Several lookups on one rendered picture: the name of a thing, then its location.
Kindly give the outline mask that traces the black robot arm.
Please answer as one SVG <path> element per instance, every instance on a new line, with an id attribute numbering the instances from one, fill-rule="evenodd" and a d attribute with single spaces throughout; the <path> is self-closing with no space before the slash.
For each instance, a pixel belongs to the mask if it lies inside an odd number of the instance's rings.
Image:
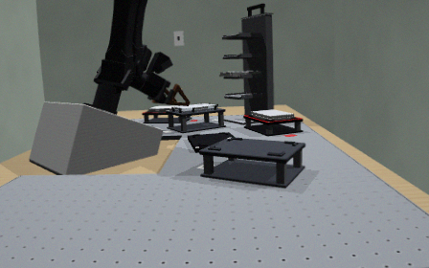
<path id="1" fill-rule="evenodd" d="M 162 89 L 166 80 L 156 74 L 164 72 L 172 62 L 159 52 L 154 54 L 148 66 L 152 51 L 142 43 L 146 5 L 147 0 L 114 0 L 109 45 L 94 78 L 98 88 L 93 104 L 85 105 L 117 114 L 122 91 L 127 91 L 129 85 L 139 90 L 147 74 L 147 83 Z"/>

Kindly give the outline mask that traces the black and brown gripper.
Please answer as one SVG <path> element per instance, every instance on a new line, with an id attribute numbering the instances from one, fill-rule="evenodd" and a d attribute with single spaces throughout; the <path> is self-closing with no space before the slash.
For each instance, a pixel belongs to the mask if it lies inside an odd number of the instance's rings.
<path id="1" fill-rule="evenodd" d="M 169 81 L 165 81 L 162 89 L 158 89 L 151 84 L 147 83 L 148 80 L 148 74 L 147 78 L 145 80 L 145 83 L 143 86 L 139 89 L 140 92 L 148 95 L 148 99 L 152 100 L 153 103 L 163 103 L 168 105 L 181 105 L 181 106 L 189 106 L 190 101 L 185 96 L 184 92 L 182 91 L 181 87 L 178 84 L 175 84 L 173 89 L 170 89 L 170 91 L 167 89 L 170 86 Z M 164 94 L 166 93 L 168 96 Z M 185 100 L 185 102 L 177 102 L 175 99 L 176 94 L 179 93 L 181 97 Z M 176 102 L 175 102 L 176 101 Z"/>

